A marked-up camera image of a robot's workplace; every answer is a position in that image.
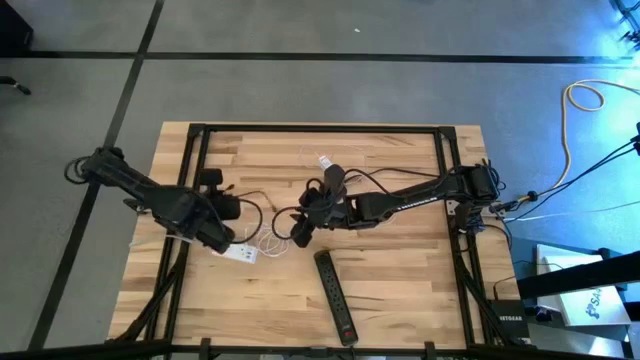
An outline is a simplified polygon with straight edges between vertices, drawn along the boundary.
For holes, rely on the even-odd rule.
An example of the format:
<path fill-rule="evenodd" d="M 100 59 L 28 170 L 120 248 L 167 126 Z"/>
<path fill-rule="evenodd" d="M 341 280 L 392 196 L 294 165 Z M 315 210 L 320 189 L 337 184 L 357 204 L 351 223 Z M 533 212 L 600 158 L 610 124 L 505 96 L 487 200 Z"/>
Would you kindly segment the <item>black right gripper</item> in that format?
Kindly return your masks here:
<path fill-rule="evenodd" d="M 325 198 L 320 192 L 304 192 L 299 197 L 298 213 L 290 217 L 296 221 L 291 237 L 300 248 L 306 248 L 315 229 L 346 229 L 347 208 L 344 203 Z"/>

